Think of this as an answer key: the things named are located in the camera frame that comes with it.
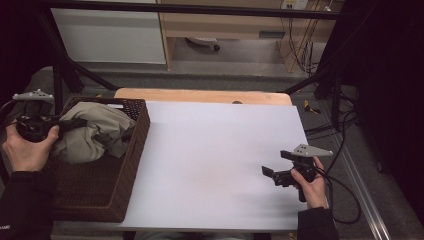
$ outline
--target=black sleeve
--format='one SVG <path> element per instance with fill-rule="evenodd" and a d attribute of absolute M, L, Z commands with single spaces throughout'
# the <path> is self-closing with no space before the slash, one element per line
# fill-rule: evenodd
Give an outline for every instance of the black sleeve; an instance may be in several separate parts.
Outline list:
<path fill-rule="evenodd" d="M 339 239 L 330 209 L 312 208 L 298 214 L 298 240 Z"/>
<path fill-rule="evenodd" d="M 55 183 L 41 172 L 13 172 L 0 199 L 0 239 L 50 239 Z"/>

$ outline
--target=hand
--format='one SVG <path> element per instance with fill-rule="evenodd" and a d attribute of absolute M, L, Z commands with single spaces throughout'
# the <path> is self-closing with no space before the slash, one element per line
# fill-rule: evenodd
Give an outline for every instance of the hand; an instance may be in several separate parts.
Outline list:
<path fill-rule="evenodd" d="M 41 171 L 47 162 L 53 143 L 59 138 L 59 126 L 50 129 L 42 142 L 29 142 L 19 135 L 16 124 L 6 128 L 7 141 L 3 149 L 9 157 L 13 171 Z"/>
<path fill-rule="evenodd" d="M 315 166 L 324 170 L 324 166 L 317 157 L 314 157 Z M 308 182 L 296 169 L 290 171 L 293 178 L 302 186 L 308 209 L 328 208 L 325 198 L 325 181 L 321 174 L 317 173 L 312 182 Z"/>

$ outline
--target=white cabinet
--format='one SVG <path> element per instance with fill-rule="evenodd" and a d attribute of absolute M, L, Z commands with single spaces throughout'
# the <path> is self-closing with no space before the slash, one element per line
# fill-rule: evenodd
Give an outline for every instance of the white cabinet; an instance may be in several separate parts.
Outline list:
<path fill-rule="evenodd" d="M 52 12 L 66 50 L 75 61 L 165 64 L 157 13 L 73 9 Z"/>

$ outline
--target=person's arm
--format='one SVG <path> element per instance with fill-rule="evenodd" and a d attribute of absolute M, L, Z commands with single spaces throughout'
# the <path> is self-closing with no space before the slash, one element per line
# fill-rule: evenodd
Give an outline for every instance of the person's arm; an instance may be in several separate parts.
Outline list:
<path fill-rule="evenodd" d="M 318 168 L 324 170 L 324 166 L 317 157 L 314 157 L 314 161 Z M 302 186 L 308 206 L 308 210 L 299 212 L 298 214 L 298 240 L 339 239 L 339 234 L 333 220 L 333 213 L 331 209 L 327 209 L 324 178 L 320 174 L 317 174 L 314 181 L 309 183 L 296 169 L 292 169 L 291 174 L 299 185 Z"/>
<path fill-rule="evenodd" d="M 51 176 L 40 171 L 58 138 L 58 127 L 53 127 L 39 143 L 23 139 L 15 125 L 6 130 L 3 149 L 13 173 L 0 199 L 0 239 L 50 239 L 55 183 Z"/>

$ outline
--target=floor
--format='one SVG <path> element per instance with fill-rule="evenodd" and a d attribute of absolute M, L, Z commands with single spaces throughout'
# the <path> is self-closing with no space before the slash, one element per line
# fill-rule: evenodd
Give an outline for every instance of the floor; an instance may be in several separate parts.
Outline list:
<path fill-rule="evenodd" d="M 169 70 L 164 66 L 137 64 L 125 66 L 122 64 L 87 64 L 87 66 L 99 76 L 116 85 L 140 88 L 276 92 L 307 77 L 307 74 L 301 70 L 295 73 L 285 71 L 275 41 L 218 41 L 221 50 L 215 52 L 210 47 L 178 39 L 174 52 L 174 64 Z M 89 79 L 84 79 L 84 83 L 86 88 L 81 94 L 69 93 L 65 87 L 65 100 L 73 95 L 94 96 L 100 93 L 104 97 L 113 96 L 113 91 L 107 91 Z M 298 107 L 305 129 L 328 123 L 331 102 L 316 100 L 313 96 L 315 87 L 315 85 L 310 85 L 291 95 L 293 104 Z M 52 77 L 49 69 L 34 75 L 34 79 L 27 89 L 38 88 L 52 92 Z M 349 88 L 349 86 L 345 86 L 344 91 L 346 94 L 355 95 L 355 89 Z M 305 100 L 309 101 L 312 109 L 321 113 L 305 111 Z M 352 105 L 349 102 L 342 102 L 342 111 L 348 111 L 351 108 Z M 324 135 L 328 136 L 322 138 L 316 138 L 316 135 L 308 136 L 310 145 L 336 152 L 340 146 L 342 134 L 333 134 L 330 130 L 321 133 L 321 136 Z M 357 180 L 352 178 L 350 173 L 352 168 L 349 163 L 353 163 L 357 168 L 356 176 L 359 176 L 365 185 L 365 192 L 369 198 L 364 198 L 361 193 L 358 194 L 358 197 L 364 201 L 362 202 L 363 212 L 358 222 L 351 225 L 337 223 L 341 239 L 424 239 L 423 226 L 417 220 L 392 176 L 377 170 L 378 161 L 358 122 L 346 130 L 345 140 L 342 154 L 334 165 L 332 174 L 358 193 L 355 188 Z M 324 165 L 328 166 L 331 159 L 323 159 L 323 161 Z M 338 219 L 351 220 L 356 216 L 357 208 L 353 198 L 340 186 L 335 186 L 334 202 L 334 214 Z M 373 226 L 375 219 L 381 220 L 382 231 Z M 382 232 L 387 234 L 378 236 L 378 233 Z M 290 239 L 289 236 L 282 234 L 273 234 L 272 238 L 273 240 Z M 53 239 L 121 239 L 121 233 L 55 228 Z"/>

